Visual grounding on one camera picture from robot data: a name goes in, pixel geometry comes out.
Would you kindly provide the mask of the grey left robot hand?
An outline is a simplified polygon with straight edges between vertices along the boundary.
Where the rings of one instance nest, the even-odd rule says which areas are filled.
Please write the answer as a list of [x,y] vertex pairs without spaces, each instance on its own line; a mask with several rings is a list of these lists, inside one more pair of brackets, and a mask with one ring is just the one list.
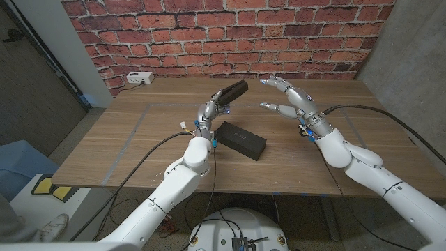
[[203,137],[207,140],[211,140],[211,127],[212,120],[217,116],[226,115],[230,113],[229,105],[221,105],[220,99],[222,96],[223,90],[219,90],[215,95],[211,97],[211,99],[202,104],[199,107],[197,113],[197,121],[198,121],[198,137]]

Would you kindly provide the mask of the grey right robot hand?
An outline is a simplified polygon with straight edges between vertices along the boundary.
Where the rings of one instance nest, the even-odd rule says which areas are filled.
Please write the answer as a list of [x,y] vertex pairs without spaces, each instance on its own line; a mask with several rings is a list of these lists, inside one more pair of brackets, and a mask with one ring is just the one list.
[[287,80],[275,76],[270,76],[270,79],[261,79],[260,83],[273,86],[285,93],[291,103],[291,106],[286,106],[262,102],[259,105],[260,107],[277,112],[288,119],[301,118],[305,125],[318,137],[324,137],[333,131],[333,127],[325,116],[318,111],[312,97],[303,89],[294,87]]

